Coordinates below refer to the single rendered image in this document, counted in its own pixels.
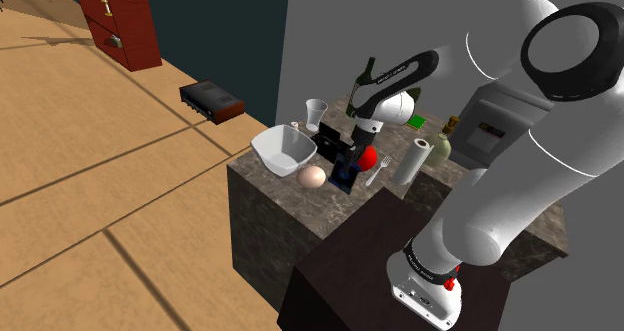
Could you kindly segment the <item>red apple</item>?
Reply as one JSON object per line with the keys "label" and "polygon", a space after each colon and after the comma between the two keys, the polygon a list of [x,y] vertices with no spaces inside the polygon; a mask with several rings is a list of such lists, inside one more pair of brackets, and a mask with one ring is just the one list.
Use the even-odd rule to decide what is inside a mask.
{"label": "red apple", "polygon": [[361,157],[357,161],[357,165],[360,167],[361,172],[366,172],[373,168],[378,161],[376,149],[370,145],[367,146]]}

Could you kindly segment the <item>white square bowl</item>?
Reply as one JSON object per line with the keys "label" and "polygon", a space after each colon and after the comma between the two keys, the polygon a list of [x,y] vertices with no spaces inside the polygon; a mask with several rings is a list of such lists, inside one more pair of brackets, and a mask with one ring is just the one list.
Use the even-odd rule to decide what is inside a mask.
{"label": "white square bowl", "polygon": [[266,129],[250,144],[265,167],[279,177],[297,171],[317,152],[317,145],[306,134],[288,125]]}

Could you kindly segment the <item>dark robot stand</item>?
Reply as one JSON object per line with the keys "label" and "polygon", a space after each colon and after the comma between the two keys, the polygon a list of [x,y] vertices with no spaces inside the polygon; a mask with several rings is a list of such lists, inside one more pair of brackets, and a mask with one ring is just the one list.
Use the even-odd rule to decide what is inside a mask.
{"label": "dark robot stand", "polygon": [[379,190],[294,267],[282,331],[438,331],[397,301],[386,262],[428,222]]}

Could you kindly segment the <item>white plastic fork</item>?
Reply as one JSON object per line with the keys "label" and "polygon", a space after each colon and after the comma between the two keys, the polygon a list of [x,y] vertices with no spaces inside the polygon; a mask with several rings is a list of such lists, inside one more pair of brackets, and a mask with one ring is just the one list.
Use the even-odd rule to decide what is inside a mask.
{"label": "white plastic fork", "polygon": [[375,172],[366,180],[365,185],[366,186],[370,186],[374,180],[376,179],[377,175],[379,174],[379,172],[381,170],[383,170],[384,168],[386,168],[389,163],[392,161],[392,157],[391,156],[385,156],[382,161],[379,164],[379,167],[375,170]]}

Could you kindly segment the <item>white paper towel roll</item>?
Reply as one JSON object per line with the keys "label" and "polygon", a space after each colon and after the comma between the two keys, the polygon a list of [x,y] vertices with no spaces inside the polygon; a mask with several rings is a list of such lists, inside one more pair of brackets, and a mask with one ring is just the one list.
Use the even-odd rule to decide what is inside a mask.
{"label": "white paper towel roll", "polygon": [[415,138],[399,163],[392,178],[393,182],[397,185],[409,184],[420,170],[432,149],[433,146],[426,140]]}

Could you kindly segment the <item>pale green round bottle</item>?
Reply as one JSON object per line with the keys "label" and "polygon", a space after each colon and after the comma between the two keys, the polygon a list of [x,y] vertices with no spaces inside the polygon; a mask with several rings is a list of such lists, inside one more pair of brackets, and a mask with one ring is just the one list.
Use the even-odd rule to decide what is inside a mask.
{"label": "pale green round bottle", "polygon": [[449,158],[452,147],[448,137],[459,122],[459,117],[451,116],[439,133],[429,134],[424,138],[431,148],[429,155],[423,162],[424,165],[437,167]]}

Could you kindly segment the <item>black box appliance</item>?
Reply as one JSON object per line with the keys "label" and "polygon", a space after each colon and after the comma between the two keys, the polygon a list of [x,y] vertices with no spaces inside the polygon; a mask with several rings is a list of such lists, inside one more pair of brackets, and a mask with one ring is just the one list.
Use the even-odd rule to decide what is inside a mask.
{"label": "black box appliance", "polygon": [[339,131],[328,126],[324,122],[319,123],[318,132],[311,137],[317,145],[317,153],[330,163],[335,163],[338,155],[347,157],[353,154],[352,146],[340,138]]}

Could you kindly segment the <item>beige egg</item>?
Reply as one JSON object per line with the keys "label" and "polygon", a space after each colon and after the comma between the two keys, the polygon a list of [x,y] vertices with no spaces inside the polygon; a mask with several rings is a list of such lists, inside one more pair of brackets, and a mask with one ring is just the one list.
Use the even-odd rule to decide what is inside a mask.
{"label": "beige egg", "polygon": [[318,166],[307,166],[297,173],[296,180],[302,187],[314,189],[323,185],[326,180],[326,174]]}

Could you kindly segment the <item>dark green wine bottle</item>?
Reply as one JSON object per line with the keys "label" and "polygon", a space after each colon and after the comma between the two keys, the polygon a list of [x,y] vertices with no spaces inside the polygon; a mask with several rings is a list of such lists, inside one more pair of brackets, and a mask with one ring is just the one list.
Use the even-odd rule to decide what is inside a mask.
{"label": "dark green wine bottle", "polygon": [[356,78],[352,91],[349,95],[349,100],[346,108],[346,115],[354,118],[355,117],[355,106],[353,105],[353,97],[360,86],[365,86],[371,84],[373,82],[372,78],[372,70],[375,64],[376,58],[370,57],[367,61],[366,67],[364,71]]}

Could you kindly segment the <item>red wooden cabinet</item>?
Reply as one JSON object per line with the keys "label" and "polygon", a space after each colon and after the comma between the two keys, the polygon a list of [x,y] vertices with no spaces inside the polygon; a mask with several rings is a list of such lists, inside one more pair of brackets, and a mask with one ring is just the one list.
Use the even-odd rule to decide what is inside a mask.
{"label": "red wooden cabinet", "polygon": [[162,64],[149,0],[78,0],[95,45],[131,72]]}

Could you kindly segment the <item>black stereo receiver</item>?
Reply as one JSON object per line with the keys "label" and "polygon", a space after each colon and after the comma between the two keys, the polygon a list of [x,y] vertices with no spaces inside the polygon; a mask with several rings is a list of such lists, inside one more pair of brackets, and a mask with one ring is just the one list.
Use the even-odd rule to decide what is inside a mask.
{"label": "black stereo receiver", "polygon": [[210,80],[179,88],[181,101],[219,125],[244,113],[244,102]]}

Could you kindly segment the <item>clear plastic cup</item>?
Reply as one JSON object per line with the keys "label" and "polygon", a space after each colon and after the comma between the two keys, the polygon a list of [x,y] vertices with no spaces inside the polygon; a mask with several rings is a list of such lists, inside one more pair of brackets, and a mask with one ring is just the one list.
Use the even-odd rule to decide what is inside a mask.
{"label": "clear plastic cup", "polygon": [[307,119],[306,129],[311,132],[317,132],[320,121],[325,114],[328,105],[320,99],[308,99],[306,101]]}

